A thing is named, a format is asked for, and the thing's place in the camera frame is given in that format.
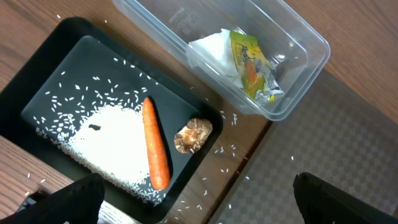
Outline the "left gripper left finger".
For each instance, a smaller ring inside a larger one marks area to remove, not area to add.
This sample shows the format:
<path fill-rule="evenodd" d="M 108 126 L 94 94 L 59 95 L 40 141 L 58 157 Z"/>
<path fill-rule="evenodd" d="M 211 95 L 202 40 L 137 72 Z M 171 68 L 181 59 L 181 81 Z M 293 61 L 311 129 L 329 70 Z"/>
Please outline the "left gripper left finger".
<path fill-rule="evenodd" d="M 52 194 L 41 188 L 28 195 L 15 213 L 1 219 L 1 224 L 97 224 L 104 194 L 102 176 L 88 174 Z"/>

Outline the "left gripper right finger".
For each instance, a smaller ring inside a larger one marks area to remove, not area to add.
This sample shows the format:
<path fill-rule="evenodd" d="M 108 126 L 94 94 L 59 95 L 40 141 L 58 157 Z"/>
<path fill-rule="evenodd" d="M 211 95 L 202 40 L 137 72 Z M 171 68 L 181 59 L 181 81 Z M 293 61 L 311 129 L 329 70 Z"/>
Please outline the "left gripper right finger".
<path fill-rule="evenodd" d="M 308 172 L 295 176 L 294 197 L 309 223 L 397 224 L 386 214 Z"/>

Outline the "orange carrot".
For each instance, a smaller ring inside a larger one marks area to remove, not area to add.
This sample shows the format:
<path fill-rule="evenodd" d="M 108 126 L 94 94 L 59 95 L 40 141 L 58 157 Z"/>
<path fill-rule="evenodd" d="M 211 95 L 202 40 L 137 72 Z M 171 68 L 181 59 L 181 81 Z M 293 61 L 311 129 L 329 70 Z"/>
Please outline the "orange carrot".
<path fill-rule="evenodd" d="M 156 190 L 166 189 L 171 180 L 167 153 L 157 122 L 154 105 L 145 98 L 142 105 L 142 117 L 147 147 L 150 181 Z"/>

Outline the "pile of white rice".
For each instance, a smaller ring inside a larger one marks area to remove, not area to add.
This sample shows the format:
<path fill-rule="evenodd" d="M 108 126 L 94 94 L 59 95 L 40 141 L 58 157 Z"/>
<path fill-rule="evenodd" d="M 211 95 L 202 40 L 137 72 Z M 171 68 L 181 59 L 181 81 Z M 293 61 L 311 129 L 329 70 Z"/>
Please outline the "pile of white rice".
<path fill-rule="evenodd" d="M 38 136 L 132 194 L 158 205 L 149 179 L 142 104 L 158 86 L 120 58 L 63 61 L 22 112 Z"/>

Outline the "brown food scrap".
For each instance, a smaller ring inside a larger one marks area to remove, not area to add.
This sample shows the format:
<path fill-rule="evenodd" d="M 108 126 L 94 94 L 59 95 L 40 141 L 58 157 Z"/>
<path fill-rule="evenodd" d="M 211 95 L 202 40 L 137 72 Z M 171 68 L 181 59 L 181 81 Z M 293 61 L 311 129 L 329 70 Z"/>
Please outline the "brown food scrap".
<path fill-rule="evenodd" d="M 213 130 L 207 119 L 192 118 L 175 134 L 174 145 L 178 152 L 194 154 L 201 149 Z"/>

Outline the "yellow green wrapper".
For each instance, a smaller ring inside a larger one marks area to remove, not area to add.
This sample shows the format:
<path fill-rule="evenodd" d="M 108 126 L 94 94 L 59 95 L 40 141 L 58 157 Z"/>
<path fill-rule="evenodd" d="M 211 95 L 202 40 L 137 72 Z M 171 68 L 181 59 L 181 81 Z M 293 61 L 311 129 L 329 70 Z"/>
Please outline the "yellow green wrapper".
<path fill-rule="evenodd" d="M 265 84 L 265 74 L 262 68 L 265 57 L 258 45 L 258 39 L 236 31 L 231 31 L 229 37 L 243 90 L 248 96 L 255 99 L 258 91 L 263 90 Z"/>

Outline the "white napkin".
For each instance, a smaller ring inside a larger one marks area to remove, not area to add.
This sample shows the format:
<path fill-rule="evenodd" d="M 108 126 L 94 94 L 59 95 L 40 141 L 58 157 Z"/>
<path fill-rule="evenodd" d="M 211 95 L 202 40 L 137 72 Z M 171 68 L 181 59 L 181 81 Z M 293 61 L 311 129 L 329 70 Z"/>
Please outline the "white napkin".
<path fill-rule="evenodd" d="M 203 64 L 194 58 L 194 53 L 209 61 L 213 68 L 220 71 L 235 86 L 243 88 L 241 75 L 237 71 L 233 57 L 229 30 L 221 29 L 221 32 L 188 43 L 186 48 L 188 64 L 192 68 L 203 67 Z"/>

